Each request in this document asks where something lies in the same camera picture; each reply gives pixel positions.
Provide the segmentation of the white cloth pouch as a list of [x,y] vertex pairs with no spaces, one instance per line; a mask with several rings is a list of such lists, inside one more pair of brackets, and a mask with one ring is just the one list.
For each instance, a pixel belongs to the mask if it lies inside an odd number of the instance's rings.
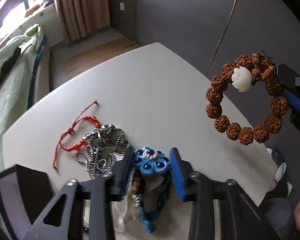
[[[157,220],[170,197],[172,175],[169,158],[161,151],[151,148],[135,150],[132,175],[127,195],[119,204],[114,204],[115,230],[124,232],[127,219],[139,218],[146,233],[155,231]],[[152,210],[146,207],[145,195],[156,193]]]

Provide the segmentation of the white low table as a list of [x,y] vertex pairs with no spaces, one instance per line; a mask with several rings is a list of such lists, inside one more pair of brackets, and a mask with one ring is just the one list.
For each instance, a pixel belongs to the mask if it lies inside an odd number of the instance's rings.
[[4,134],[4,166],[48,174],[54,189],[88,173],[67,153],[52,158],[61,134],[83,109],[123,129],[135,147],[165,153],[176,147],[193,168],[214,180],[234,179],[259,204],[276,167],[262,144],[242,146],[205,113],[210,81],[177,54],[154,43],[110,59],[42,98]]

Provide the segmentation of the person's grey trouser knee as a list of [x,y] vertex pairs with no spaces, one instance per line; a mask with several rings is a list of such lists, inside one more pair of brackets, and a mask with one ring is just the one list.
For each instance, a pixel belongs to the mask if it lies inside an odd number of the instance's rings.
[[280,239],[293,239],[296,235],[296,203],[289,199],[293,186],[287,179],[287,163],[279,149],[267,150],[277,169],[259,209]]

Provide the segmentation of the light green duvet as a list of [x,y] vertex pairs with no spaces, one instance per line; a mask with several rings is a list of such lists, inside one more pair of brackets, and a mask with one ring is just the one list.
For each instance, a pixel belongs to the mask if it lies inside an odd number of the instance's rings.
[[13,53],[17,48],[20,48],[24,43],[31,42],[31,44],[36,44],[38,40],[39,44],[41,44],[44,32],[42,28],[38,24],[34,24],[29,27],[27,31],[23,35],[17,35],[12,37],[1,49],[0,49],[0,76],[1,69],[6,61],[12,58]]

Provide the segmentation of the flattened cardboard sheet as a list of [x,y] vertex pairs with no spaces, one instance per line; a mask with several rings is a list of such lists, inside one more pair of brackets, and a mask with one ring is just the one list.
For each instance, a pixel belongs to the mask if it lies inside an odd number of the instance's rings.
[[66,74],[86,71],[116,56],[137,49],[138,46],[122,37],[84,51],[64,62]]

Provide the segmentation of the bed with green sheet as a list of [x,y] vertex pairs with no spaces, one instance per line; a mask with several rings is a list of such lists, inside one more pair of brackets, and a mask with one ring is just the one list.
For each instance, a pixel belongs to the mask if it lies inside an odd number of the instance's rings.
[[41,44],[24,43],[21,54],[5,81],[0,83],[0,172],[4,170],[3,135],[32,106],[35,75],[47,38]]

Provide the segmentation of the black garment on bed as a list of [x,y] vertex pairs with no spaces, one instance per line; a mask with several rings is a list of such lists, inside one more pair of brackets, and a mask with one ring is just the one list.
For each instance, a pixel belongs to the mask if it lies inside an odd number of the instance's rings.
[[13,68],[13,66],[14,66],[15,62],[17,61],[20,54],[21,54],[21,48],[17,47],[14,50],[13,55],[4,62],[4,64],[2,65],[2,68],[1,68],[1,73],[0,73],[0,83],[5,81],[6,76],[10,73],[11,69]]

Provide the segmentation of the pink right curtain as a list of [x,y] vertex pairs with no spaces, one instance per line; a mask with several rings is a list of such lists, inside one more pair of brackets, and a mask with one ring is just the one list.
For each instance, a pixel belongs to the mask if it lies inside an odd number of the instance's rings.
[[110,26],[108,0],[54,0],[61,32],[66,42],[87,37]]

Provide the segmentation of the wall power outlet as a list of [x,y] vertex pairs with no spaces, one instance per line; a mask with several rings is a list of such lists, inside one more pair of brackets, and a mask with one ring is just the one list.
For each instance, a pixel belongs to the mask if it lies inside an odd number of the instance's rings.
[[120,2],[120,10],[121,11],[124,11],[125,10],[125,4]]

